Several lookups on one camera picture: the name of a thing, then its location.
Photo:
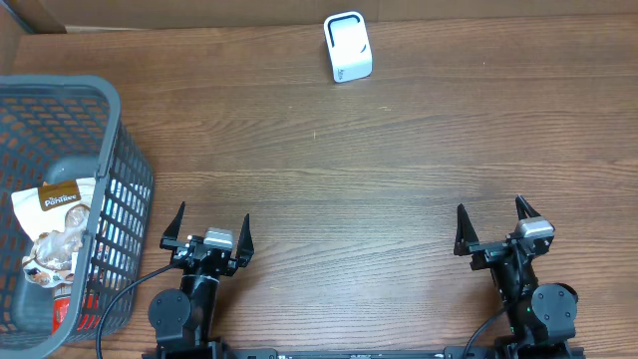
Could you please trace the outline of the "orange spaghetti packet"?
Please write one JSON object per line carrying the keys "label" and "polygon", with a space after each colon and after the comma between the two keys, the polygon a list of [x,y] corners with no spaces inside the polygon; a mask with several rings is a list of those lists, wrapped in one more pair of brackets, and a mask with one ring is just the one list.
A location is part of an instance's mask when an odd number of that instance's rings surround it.
{"label": "orange spaghetti packet", "polygon": [[[71,303],[72,285],[61,284],[54,289],[53,295],[53,328],[55,333],[69,313]],[[80,330],[94,329],[98,326],[101,316],[96,314],[83,314],[79,320]]]}

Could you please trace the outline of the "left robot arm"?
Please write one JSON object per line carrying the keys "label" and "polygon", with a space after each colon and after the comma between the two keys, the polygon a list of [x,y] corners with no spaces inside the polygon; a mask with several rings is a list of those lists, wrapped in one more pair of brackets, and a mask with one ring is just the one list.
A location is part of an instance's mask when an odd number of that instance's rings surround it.
{"label": "left robot arm", "polygon": [[156,332],[152,358],[231,358],[228,345],[210,337],[220,278],[246,267],[254,255],[250,217],[243,219],[238,241],[230,230],[210,227],[203,235],[178,239],[182,204],[163,232],[159,247],[170,252],[169,269],[179,269],[178,288],[158,293],[149,306]]}

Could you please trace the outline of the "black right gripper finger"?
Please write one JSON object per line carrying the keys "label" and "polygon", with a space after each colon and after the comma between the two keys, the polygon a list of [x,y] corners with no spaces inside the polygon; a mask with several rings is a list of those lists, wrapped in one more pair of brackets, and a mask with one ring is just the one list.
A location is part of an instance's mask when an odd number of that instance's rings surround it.
{"label": "black right gripper finger", "polygon": [[521,194],[518,194],[515,198],[515,207],[519,220],[540,216],[540,213],[536,211]]}
{"label": "black right gripper finger", "polygon": [[457,233],[455,238],[454,255],[470,255],[479,238],[470,220],[465,206],[461,203],[457,207]]}

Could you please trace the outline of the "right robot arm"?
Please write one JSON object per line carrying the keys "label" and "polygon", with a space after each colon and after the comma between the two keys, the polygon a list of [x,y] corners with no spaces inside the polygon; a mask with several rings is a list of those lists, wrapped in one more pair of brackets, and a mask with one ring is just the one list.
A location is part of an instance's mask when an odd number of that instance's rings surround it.
{"label": "right robot arm", "polygon": [[[517,224],[502,241],[481,242],[466,208],[457,208],[454,255],[469,256],[471,269],[487,269],[502,309],[488,318],[470,337],[462,358],[584,358],[581,347],[572,348],[579,297],[565,283],[541,284],[532,262],[547,253],[555,227],[521,195],[515,199]],[[506,316],[511,334],[488,347],[475,343],[500,316]]]}

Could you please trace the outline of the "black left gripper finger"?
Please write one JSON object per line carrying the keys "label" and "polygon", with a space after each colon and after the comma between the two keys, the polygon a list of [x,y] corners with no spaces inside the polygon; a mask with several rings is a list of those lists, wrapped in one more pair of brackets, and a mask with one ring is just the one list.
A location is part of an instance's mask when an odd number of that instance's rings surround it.
{"label": "black left gripper finger", "polygon": [[185,202],[183,201],[180,204],[177,214],[175,215],[169,226],[166,228],[166,230],[163,232],[161,237],[162,240],[178,240],[178,234],[181,228],[184,210]]}
{"label": "black left gripper finger", "polygon": [[250,232],[250,216],[247,213],[243,219],[239,240],[237,242],[236,256],[238,267],[247,267],[254,255],[254,245]]}

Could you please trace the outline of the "beige PanTree snack pouch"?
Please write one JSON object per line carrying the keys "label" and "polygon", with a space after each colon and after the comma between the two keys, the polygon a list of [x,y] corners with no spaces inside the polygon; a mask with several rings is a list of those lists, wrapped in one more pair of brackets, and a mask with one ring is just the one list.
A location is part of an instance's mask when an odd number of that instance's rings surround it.
{"label": "beige PanTree snack pouch", "polygon": [[21,260],[28,282],[43,288],[73,283],[96,180],[73,179],[11,194],[18,222],[32,241]]}

